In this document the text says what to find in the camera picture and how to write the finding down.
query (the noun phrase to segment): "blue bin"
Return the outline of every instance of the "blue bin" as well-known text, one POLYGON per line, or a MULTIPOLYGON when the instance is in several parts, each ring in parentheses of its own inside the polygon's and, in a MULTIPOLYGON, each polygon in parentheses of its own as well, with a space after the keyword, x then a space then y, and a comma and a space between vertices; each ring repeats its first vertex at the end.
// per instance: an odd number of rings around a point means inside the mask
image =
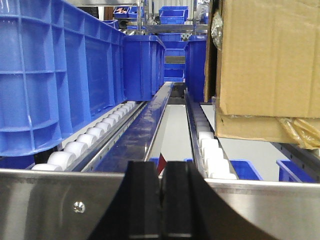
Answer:
POLYGON ((186 51, 181 48, 167 48, 165 51, 166 56, 186 56, 186 51))
POLYGON ((251 161, 244 159, 232 159, 230 160, 230 163, 240 180, 263 180, 251 161))
POLYGON ((308 174, 289 159, 277 160, 279 165, 279 181, 295 183, 315 183, 308 174))
POLYGON ((185 82, 195 102, 204 101, 206 43, 206 35, 192 35, 185 47, 185 82))
POLYGON ((163 44, 167 49, 181 49, 185 51, 187 41, 164 41, 163 44))
POLYGON ((157 36, 163 43, 182 41, 181 33, 158 33, 157 36))
POLYGON ((204 16, 204 24, 209 24, 209 16, 204 16))
POLYGON ((163 6, 159 9, 159 16, 161 16, 163 11, 171 12, 171 11, 181 11, 181 10, 185 11, 184 18, 183 18, 183 22, 185 22, 185 21, 187 21, 188 14, 189 14, 189 7, 188 6, 163 6))
POLYGON ((35 163, 33 155, 30 156, 0 156, 0 169, 26 169, 35 163))
POLYGON ((182 69, 184 70, 186 65, 184 63, 165 63, 164 69, 182 69))
POLYGON ((113 16, 115 19, 126 19, 129 17, 129 11, 130 11, 129 6, 117 6, 114 9, 113 16), (126 13, 118 13, 117 9, 120 9, 120 8, 126 9, 126 13))
POLYGON ((185 24, 185 10, 162 11, 161 24, 185 24))
POLYGON ((150 101, 163 83, 165 46, 154 35, 124 38, 124 94, 131 101, 150 101))
MULTIPOLYGON (((144 8, 141 6, 141 17, 145 16, 144 8)), ((137 6, 132 6, 129 9, 129 18, 131 19, 136 19, 138 17, 138 7, 137 6)))
POLYGON ((108 24, 109 26, 113 27, 114 29, 119 29, 119 22, 117 19, 114 20, 105 20, 104 23, 108 24))
POLYGON ((123 37, 63 0, 4 2, 0 156, 53 148, 123 102, 123 37))
POLYGON ((184 69, 164 69, 164 81, 182 83, 185 78, 184 69))

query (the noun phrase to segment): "screw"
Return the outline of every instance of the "screw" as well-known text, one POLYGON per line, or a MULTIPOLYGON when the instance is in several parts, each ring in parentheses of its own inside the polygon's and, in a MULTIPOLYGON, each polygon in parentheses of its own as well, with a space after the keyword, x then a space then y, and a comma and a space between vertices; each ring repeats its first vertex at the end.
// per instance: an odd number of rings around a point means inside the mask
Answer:
POLYGON ((83 214, 86 211, 86 205, 82 201, 76 201, 73 204, 73 211, 77 214, 83 214))

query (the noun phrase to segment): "metal shelf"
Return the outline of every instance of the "metal shelf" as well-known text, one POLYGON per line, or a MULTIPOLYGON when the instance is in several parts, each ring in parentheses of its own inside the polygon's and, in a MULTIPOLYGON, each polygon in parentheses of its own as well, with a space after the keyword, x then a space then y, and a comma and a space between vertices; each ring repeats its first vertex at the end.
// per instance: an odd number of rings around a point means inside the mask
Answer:
POLYGON ((77 7, 119 6, 136 4, 137 0, 67 0, 77 7))

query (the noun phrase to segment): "brown cardboard box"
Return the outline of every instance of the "brown cardboard box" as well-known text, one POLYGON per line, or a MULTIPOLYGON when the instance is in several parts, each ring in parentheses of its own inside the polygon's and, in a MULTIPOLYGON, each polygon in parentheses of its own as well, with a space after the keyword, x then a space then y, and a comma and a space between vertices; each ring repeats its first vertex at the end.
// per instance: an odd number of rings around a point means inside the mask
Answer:
POLYGON ((319 1, 219 4, 223 40, 217 57, 216 135, 294 143, 279 118, 305 119, 320 129, 319 1))

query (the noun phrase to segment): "red object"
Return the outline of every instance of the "red object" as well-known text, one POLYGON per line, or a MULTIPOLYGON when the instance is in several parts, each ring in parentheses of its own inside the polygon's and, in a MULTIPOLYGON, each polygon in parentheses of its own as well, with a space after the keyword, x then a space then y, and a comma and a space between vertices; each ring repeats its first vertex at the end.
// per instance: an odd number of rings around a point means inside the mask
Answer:
POLYGON ((165 160, 162 153, 160 153, 158 167, 156 168, 156 170, 158 171, 158 175, 160 175, 160 173, 163 171, 163 169, 165 169, 166 165, 167 165, 167 161, 165 160))

